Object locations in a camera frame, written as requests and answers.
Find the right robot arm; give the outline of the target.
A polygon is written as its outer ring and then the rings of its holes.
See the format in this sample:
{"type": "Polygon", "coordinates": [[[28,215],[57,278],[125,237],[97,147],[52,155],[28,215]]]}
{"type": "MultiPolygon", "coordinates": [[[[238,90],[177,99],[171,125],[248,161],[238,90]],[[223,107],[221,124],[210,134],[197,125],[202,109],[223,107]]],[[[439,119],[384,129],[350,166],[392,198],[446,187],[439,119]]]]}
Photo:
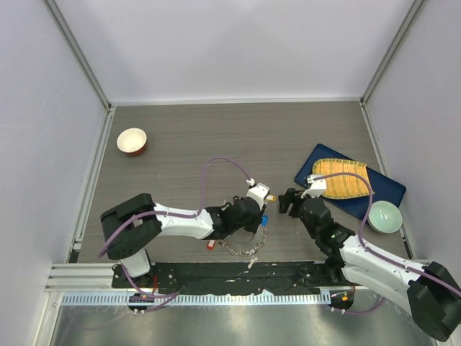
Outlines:
{"type": "Polygon", "coordinates": [[[290,188],[279,195],[279,212],[299,218],[327,256],[329,282],[362,285],[411,315],[427,335],[446,342],[460,325],[460,286],[438,262],[403,259],[359,238],[336,222],[320,198],[290,188]]]}

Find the blue key tag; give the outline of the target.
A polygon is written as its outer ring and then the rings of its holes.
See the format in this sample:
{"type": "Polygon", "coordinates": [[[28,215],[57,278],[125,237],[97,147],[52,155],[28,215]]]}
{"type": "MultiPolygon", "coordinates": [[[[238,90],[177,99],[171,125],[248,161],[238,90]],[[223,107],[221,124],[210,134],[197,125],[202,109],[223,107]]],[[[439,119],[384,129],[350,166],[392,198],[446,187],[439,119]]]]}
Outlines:
{"type": "Polygon", "coordinates": [[[268,222],[269,222],[269,216],[268,215],[263,215],[262,219],[261,219],[260,226],[265,227],[268,222]]]}

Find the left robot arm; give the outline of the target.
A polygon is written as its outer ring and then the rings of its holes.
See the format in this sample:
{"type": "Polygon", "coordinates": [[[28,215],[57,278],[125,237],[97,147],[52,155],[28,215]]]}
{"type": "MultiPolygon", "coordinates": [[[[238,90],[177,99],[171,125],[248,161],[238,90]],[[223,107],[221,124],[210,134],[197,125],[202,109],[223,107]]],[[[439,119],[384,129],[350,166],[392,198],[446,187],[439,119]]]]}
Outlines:
{"type": "Polygon", "coordinates": [[[107,255],[120,262],[129,280],[139,288],[152,282],[146,246],[159,236],[219,241],[232,254],[251,256],[266,238],[264,211],[268,196],[268,189],[257,185],[246,196],[235,196],[232,203],[185,210],[155,203],[148,193],[136,195],[101,214],[105,243],[98,256],[107,255]]]}

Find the pale green bowl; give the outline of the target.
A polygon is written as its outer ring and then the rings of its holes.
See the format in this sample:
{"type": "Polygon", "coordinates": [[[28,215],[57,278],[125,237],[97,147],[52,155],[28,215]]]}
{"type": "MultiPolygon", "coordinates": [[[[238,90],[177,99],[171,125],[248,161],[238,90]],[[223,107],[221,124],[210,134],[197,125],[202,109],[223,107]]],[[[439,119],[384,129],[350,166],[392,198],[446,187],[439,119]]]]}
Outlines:
{"type": "Polygon", "coordinates": [[[403,216],[399,208],[384,200],[374,202],[368,215],[368,224],[381,234],[399,232],[403,225],[403,216]]]}

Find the red white bowl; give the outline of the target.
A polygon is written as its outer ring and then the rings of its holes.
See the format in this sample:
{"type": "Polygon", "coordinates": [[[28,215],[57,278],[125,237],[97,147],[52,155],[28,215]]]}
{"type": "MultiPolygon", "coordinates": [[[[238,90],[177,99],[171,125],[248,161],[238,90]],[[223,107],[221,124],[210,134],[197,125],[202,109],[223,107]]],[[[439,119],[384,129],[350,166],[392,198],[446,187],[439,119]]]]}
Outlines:
{"type": "Polygon", "coordinates": [[[128,128],[121,132],[116,140],[119,151],[128,156],[141,155],[147,148],[148,137],[140,128],[128,128]]]}

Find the red key tag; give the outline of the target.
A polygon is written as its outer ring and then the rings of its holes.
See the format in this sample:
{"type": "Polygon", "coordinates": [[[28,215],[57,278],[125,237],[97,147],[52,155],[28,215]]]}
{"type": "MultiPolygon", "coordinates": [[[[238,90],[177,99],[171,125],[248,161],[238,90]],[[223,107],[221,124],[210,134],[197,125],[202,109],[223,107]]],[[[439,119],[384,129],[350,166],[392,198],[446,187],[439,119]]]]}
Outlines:
{"type": "Polygon", "coordinates": [[[209,240],[209,242],[207,243],[207,249],[213,250],[214,247],[215,247],[215,240],[209,240]]]}

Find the yellow bamboo basket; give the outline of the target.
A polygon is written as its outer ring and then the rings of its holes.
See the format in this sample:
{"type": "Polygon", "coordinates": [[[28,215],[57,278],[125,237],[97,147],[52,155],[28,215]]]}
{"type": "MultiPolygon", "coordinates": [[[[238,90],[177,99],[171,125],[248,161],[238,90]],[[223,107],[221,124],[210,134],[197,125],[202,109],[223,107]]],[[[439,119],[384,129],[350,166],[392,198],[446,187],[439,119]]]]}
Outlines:
{"type": "Polygon", "coordinates": [[[322,176],[341,173],[326,180],[327,190],[322,194],[325,198],[346,200],[370,195],[368,187],[359,178],[362,177],[371,185],[365,163],[348,159],[319,159],[313,164],[312,173],[322,176]]]}

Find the blue metal tray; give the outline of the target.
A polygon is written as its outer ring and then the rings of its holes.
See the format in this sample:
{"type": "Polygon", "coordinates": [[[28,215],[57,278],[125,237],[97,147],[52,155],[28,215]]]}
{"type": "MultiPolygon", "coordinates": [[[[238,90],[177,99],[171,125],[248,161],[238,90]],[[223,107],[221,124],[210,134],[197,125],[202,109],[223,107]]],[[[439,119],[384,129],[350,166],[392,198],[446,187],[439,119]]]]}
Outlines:
{"type": "MultiPolygon", "coordinates": [[[[311,154],[307,157],[306,162],[302,165],[298,173],[295,175],[294,182],[301,187],[305,187],[305,178],[312,173],[314,163],[319,159],[347,159],[348,156],[340,154],[321,143],[317,144],[311,154]]],[[[387,201],[399,207],[403,196],[406,192],[406,187],[395,180],[377,172],[374,169],[367,168],[367,173],[371,187],[373,189],[373,201],[387,201]]],[[[365,215],[368,206],[368,197],[353,198],[347,200],[331,200],[328,201],[337,208],[345,211],[357,219],[362,219],[365,215]]]]}

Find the black mounting plate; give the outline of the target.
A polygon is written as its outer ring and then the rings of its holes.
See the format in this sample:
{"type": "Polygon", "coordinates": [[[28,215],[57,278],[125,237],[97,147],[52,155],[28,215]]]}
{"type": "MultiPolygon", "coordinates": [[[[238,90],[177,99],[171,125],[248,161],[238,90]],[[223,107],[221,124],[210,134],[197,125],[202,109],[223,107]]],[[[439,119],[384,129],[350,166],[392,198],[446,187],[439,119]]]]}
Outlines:
{"type": "Polygon", "coordinates": [[[319,293],[320,288],[349,287],[339,269],[323,262],[157,262],[134,278],[160,294],[249,296],[264,290],[276,296],[319,293]]]}

